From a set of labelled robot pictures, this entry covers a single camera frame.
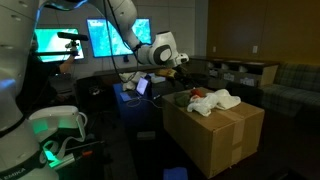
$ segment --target wall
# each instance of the wall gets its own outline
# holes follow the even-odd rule
[[[320,64],[319,9],[313,0],[211,0],[207,56]]]
[[[195,0],[134,0],[133,2],[138,10],[138,17],[151,19],[153,40],[156,33],[169,30],[175,37],[180,53],[195,54]],[[40,14],[38,26],[71,25],[78,28],[80,34],[88,35],[86,19],[100,16],[97,9],[90,4],[73,11],[45,8]],[[206,37],[202,35],[201,38],[204,42]],[[111,58],[93,58],[90,42],[82,42],[82,46],[86,59],[83,63],[75,63],[70,69],[74,78],[84,78],[96,72],[113,69]],[[122,57],[115,57],[115,61],[119,68],[136,66],[132,55],[129,56],[128,63],[124,63]]]

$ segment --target black table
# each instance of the black table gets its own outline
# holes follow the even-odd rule
[[[134,106],[140,103],[135,107],[129,107],[127,102],[122,101],[119,95],[122,92],[122,84],[115,84],[113,88],[139,180],[162,180],[163,170],[174,167],[187,168],[189,177],[190,174],[196,174],[197,177],[203,176],[184,151],[164,130],[162,109],[155,107],[150,102],[161,106],[162,98],[154,100],[153,97],[185,90],[181,83],[175,82],[172,84],[166,81],[152,84],[151,96],[144,95],[140,102],[134,101],[128,104]],[[144,131],[155,132],[155,138],[138,140],[137,133]]]

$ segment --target laptop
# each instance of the laptop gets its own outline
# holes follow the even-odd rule
[[[138,85],[134,91],[121,92],[120,96],[124,102],[141,98],[146,92],[148,80],[140,78]]]

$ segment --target sofa cushion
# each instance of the sofa cushion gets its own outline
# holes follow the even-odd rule
[[[320,107],[320,93],[273,84],[263,90],[262,106],[294,117],[304,105]]]
[[[320,66],[280,64],[274,84],[320,92]]]

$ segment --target couch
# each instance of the couch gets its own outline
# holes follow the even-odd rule
[[[282,63],[274,83],[261,87],[262,107],[295,117],[301,109],[320,110],[320,66]]]

